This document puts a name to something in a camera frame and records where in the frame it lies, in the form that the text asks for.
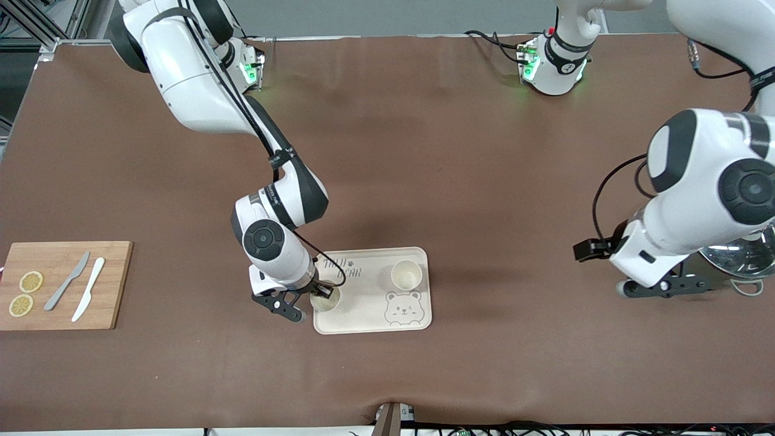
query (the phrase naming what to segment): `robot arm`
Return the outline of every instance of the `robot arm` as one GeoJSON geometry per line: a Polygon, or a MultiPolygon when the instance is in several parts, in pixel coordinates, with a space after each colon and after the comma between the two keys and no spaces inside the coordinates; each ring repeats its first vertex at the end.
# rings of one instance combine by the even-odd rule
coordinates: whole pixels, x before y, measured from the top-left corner
{"type": "Polygon", "coordinates": [[[600,34],[594,9],[633,11],[652,0],[557,0],[557,26],[520,47],[522,80],[547,95],[570,91],[587,65],[587,55],[600,34]]]}
{"type": "Polygon", "coordinates": [[[125,59],[142,60],[181,124],[198,132],[258,137],[272,169],[283,169],[283,178],[236,202],[232,229],[253,263],[253,300],[299,322],[304,314],[294,307],[298,297],[306,292],[327,297],[332,286],[318,282],[312,258],[293,230],[323,215],[328,193],[263,106],[242,95],[256,79],[250,76],[255,49],[234,42],[230,17],[221,0],[151,0],[116,25],[130,42],[123,54],[116,49],[125,59]],[[293,302],[286,303],[286,292],[295,295],[293,302]]]}
{"type": "Polygon", "coordinates": [[[667,9],[683,34],[749,73],[759,115],[710,109],[675,115],[649,145],[657,196],[620,225],[619,234],[574,247],[579,261],[610,254],[631,278],[618,291],[631,297],[708,290],[705,280],[683,273],[683,260],[705,247],[756,237],[775,219],[775,87],[769,86],[775,81],[775,2],[668,0],[667,9]]]}
{"type": "Polygon", "coordinates": [[[762,230],[775,217],[775,119],[689,109],[649,145],[658,195],[630,220],[611,263],[652,287],[689,254],[762,230]]]}

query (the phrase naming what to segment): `metal bowl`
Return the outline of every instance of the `metal bowl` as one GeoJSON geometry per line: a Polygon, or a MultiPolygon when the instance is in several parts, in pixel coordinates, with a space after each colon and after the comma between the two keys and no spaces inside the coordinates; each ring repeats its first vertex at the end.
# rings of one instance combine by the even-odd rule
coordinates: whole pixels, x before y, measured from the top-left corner
{"type": "Polygon", "coordinates": [[[717,269],[738,279],[757,280],[775,275],[773,224],[767,224],[760,234],[702,248],[700,254],[717,269]]]}

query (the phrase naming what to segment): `beige tray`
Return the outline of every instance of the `beige tray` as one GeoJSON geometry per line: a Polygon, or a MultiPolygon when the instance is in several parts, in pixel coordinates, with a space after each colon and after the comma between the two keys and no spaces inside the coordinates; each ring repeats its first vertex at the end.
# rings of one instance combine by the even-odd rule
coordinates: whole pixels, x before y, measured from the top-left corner
{"type": "MultiPolygon", "coordinates": [[[[315,310],[315,330],[320,334],[422,330],[431,324],[431,289],[425,250],[420,247],[381,248],[327,251],[326,254],[342,266],[347,282],[339,288],[341,300],[334,309],[328,312],[315,310]],[[391,280],[393,265],[404,260],[417,262],[422,269],[422,281],[415,291],[401,291],[391,280]]],[[[323,256],[319,256],[317,265],[320,279],[341,281],[339,270],[323,256]]]]}

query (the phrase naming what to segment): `brown table surface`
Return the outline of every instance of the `brown table surface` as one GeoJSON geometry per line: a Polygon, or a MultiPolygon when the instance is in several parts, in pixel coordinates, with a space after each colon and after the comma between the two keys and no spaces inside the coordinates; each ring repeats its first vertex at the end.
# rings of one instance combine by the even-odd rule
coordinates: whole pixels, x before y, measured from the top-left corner
{"type": "MultiPolygon", "coordinates": [[[[430,327],[322,336],[253,303],[229,214],[270,181],[263,148],[186,130],[111,47],[63,46],[0,163],[0,251],[135,246],[115,330],[0,333],[0,429],[363,424],[390,400],[454,423],[775,420],[775,293],[627,300],[571,250],[609,170],[684,108],[741,108],[745,78],[696,77],[678,35],[601,37],[555,98],[481,40],[266,48],[258,98],[331,199],[302,233],[423,247],[430,327]]],[[[632,170],[606,232],[645,204],[632,170]]]]}

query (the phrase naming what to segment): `gray wall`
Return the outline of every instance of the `gray wall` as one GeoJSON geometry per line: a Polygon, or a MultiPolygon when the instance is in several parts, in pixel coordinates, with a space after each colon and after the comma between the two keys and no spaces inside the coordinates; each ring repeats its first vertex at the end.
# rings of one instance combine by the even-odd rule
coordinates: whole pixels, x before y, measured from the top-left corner
{"type": "MultiPolygon", "coordinates": [[[[666,0],[638,12],[606,12],[612,33],[673,32],[666,0]]],[[[553,0],[228,0],[249,35],[395,36],[527,33],[554,23],[553,0]]]]}

